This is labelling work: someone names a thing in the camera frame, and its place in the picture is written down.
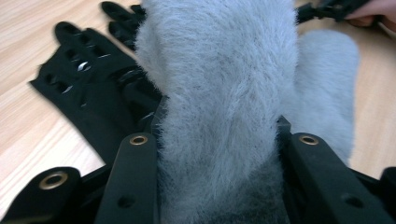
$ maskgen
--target metal ring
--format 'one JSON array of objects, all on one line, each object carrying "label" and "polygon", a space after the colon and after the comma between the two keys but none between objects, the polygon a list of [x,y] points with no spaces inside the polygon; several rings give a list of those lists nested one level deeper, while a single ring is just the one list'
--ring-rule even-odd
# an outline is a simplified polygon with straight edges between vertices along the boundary
[{"label": "metal ring", "polygon": [[131,143],[131,145],[134,145],[134,146],[140,146],[140,145],[147,143],[147,141],[148,141],[148,138],[146,136],[138,135],[138,136],[131,138],[129,143]]},{"label": "metal ring", "polygon": [[309,135],[301,135],[299,140],[310,146],[316,146],[319,144],[319,140],[317,138]]},{"label": "metal ring", "polygon": [[[49,182],[50,179],[54,177],[59,177],[60,179],[55,181],[55,182]],[[50,175],[47,175],[44,179],[40,181],[40,184],[38,185],[41,189],[56,189],[59,186],[61,186],[64,182],[66,182],[68,178],[67,173],[63,171],[57,171],[54,172]]]}]

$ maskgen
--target gray plush toy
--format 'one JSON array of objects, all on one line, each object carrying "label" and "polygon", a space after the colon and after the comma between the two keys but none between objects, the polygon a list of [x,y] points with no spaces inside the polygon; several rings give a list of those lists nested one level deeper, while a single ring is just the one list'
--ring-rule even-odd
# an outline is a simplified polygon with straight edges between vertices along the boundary
[{"label": "gray plush toy", "polygon": [[168,98],[161,222],[287,223],[276,121],[345,162],[359,53],[345,35],[298,40],[293,1],[144,0],[136,55]]}]

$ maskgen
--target wooden surface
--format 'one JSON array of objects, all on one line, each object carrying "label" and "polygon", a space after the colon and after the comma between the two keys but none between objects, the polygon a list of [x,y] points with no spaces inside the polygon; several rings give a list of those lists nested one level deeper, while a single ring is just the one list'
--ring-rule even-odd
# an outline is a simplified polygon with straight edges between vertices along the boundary
[{"label": "wooden surface", "polygon": [[[124,6],[136,2],[119,1]],[[68,120],[27,84],[57,49],[52,34],[57,22],[71,21],[107,34],[108,18],[99,3],[0,1],[0,218],[40,172],[73,166],[85,175],[103,165]],[[378,29],[358,29],[331,20],[310,21],[299,28],[300,33],[338,30],[359,45],[356,146],[351,166],[378,177],[384,167],[396,165],[396,42]]]}]

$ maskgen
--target light wood tabletop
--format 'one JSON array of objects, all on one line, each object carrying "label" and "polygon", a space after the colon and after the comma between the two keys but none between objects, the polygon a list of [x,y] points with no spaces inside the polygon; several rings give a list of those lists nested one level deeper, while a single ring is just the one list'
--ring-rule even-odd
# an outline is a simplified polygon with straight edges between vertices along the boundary
[{"label": "light wood tabletop", "polygon": [[[73,166],[86,175],[103,165],[62,113],[28,84],[58,48],[53,35],[57,22],[70,21],[109,36],[109,18],[100,2],[0,2],[0,219],[35,175],[56,166]],[[128,7],[138,1],[118,3]],[[377,28],[332,20],[309,21],[299,31],[322,28],[350,35],[359,45],[356,139],[350,163],[379,177],[385,167],[396,166],[396,41]]]}]

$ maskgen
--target plush toy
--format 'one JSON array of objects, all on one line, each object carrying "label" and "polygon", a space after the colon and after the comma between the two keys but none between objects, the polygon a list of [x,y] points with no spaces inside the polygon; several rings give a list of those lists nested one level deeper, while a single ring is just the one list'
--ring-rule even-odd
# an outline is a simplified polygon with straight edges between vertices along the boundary
[{"label": "plush toy", "polygon": [[334,31],[298,40],[291,0],[142,6],[136,55],[167,98],[161,222],[287,223],[276,121],[322,137],[347,163],[355,44]]}]

